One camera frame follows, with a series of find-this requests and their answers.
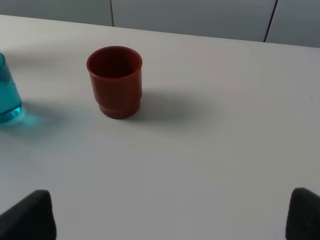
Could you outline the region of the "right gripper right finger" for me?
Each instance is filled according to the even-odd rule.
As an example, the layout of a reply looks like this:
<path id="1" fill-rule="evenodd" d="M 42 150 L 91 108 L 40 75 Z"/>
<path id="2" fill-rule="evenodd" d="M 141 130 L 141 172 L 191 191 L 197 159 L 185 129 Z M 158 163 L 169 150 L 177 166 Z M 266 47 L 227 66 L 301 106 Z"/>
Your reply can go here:
<path id="1" fill-rule="evenodd" d="M 295 188 L 290 197 L 285 226 L 287 240 L 320 239 L 320 196 L 304 188 Z"/>

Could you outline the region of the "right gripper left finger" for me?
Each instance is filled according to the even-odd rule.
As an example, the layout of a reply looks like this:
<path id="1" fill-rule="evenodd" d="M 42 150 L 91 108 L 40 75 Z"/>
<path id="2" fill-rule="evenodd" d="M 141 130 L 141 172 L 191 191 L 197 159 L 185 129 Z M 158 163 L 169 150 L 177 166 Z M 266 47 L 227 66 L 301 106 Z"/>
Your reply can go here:
<path id="1" fill-rule="evenodd" d="M 55 240 L 57 227 L 48 190 L 35 190 L 0 215 L 2 240 Z"/>

